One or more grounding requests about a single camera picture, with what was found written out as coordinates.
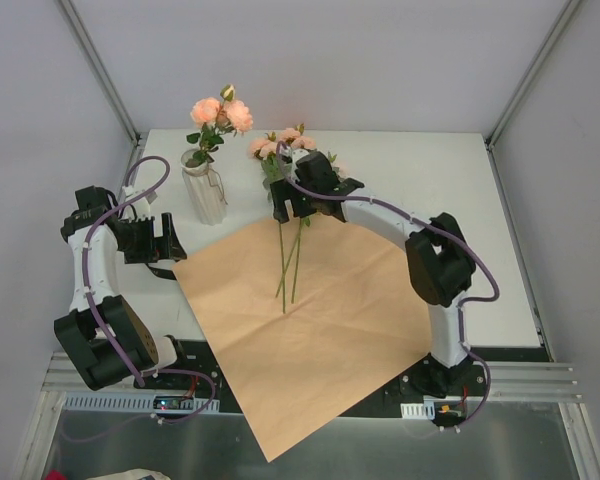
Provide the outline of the green and orange wrapping paper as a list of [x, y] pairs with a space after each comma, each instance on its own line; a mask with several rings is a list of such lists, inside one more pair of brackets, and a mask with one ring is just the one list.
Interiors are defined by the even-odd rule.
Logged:
[[405, 253], [352, 224], [264, 219], [174, 267], [267, 460], [423, 358]]

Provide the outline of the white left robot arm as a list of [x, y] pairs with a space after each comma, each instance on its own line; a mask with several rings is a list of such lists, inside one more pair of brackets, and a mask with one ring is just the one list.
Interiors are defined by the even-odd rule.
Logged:
[[154, 336], [119, 291], [116, 256], [127, 264], [146, 266], [156, 277], [174, 274], [157, 267], [187, 255], [173, 217], [160, 217], [162, 233], [154, 232], [154, 216], [135, 207], [122, 216], [111, 191], [90, 186], [76, 191], [77, 208], [65, 218], [61, 236], [74, 259], [73, 298], [67, 315], [55, 320], [56, 339], [86, 386], [94, 391], [146, 372], [168, 388], [184, 387], [191, 377], [182, 343], [171, 335]]

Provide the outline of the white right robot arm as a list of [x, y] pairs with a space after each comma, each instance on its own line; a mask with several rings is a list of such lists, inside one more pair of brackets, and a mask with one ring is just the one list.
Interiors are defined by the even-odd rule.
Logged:
[[466, 252], [456, 219], [441, 213], [419, 220], [371, 196], [362, 182], [340, 178], [319, 151], [297, 161], [286, 152], [272, 159], [283, 175], [271, 185], [273, 217], [279, 223], [289, 221], [287, 206], [302, 220], [322, 213], [364, 227], [404, 251], [411, 287], [427, 304], [432, 334], [430, 352], [408, 374], [410, 385], [436, 398], [461, 388], [473, 361], [459, 307], [476, 261]]

